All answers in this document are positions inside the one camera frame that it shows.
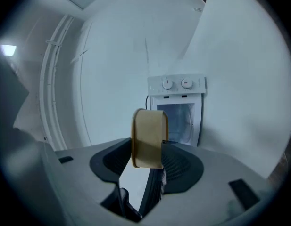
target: ceiling light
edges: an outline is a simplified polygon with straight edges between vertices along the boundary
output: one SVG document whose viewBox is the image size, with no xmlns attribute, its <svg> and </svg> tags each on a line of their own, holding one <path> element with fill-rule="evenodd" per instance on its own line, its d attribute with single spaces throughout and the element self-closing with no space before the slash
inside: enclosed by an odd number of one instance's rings
<svg viewBox="0 0 291 226">
<path fill-rule="evenodd" d="M 0 48 L 5 56 L 13 56 L 17 47 L 14 45 L 1 45 Z"/>
</svg>

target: control panel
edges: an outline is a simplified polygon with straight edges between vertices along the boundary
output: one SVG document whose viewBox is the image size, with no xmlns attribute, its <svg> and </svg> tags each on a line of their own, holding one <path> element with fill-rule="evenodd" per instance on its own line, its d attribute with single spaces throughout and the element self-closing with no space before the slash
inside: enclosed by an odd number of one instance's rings
<svg viewBox="0 0 291 226">
<path fill-rule="evenodd" d="M 175 74 L 147 79 L 149 96 L 205 93 L 203 74 Z"/>
</svg>

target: black slot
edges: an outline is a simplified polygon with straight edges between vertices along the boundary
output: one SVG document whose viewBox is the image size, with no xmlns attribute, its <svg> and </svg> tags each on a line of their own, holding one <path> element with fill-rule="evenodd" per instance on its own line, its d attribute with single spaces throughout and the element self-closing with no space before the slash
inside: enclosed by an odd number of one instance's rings
<svg viewBox="0 0 291 226">
<path fill-rule="evenodd" d="M 253 205 L 259 202 L 259 198 L 255 195 L 252 189 L 244 182 L 239 179 L 236 181 L 229 182 L 229 186 L 233 190 L 235 196 L 238 198 L 245 210 L 251 208 Z"/>
<path fill-rule="evenodd" d="M 65 157 L 59 158 L 59 161 L 61 164 L 66 163 L 66 162 L 71 161 L 71 160 L 73 160 L 73 157 L 71 157 L 71 156 L 65 156 Z"/>
</svg>

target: tape roll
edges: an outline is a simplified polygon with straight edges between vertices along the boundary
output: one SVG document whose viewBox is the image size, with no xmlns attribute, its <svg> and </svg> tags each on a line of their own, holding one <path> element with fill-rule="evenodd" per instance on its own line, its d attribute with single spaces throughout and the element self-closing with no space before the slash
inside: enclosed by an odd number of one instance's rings
<svg viewBox="0 0 291 226">
<path fill-rule="evenodd" d="M 138 109 L 132 119 L 132 162 L 136 168 L 163 168 L 162 140 L 168 140 L 168 119 L 163 111 Z"/>
</svg>

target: dial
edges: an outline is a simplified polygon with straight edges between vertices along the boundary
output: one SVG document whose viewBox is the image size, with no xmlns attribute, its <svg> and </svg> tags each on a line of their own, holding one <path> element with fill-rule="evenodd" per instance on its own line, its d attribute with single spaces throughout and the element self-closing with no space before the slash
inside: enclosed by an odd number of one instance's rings
<svg viewBox="0 0 291 226">
<path fill-rule="evenodd" d="M 173 86 L 173 82 L 171 80 L 169 80 L 168 78 L 166 78 L 165 80 L 162 81 L 162 87 L 164 89 L 170 89 Z"/>
<path fill-rule="evenodd" d="M 181 85 L 185 89 L 189 89 L 192 86 L 192 80 L 190 78 L 184 78 L 181 82 Z"/>
</svg>

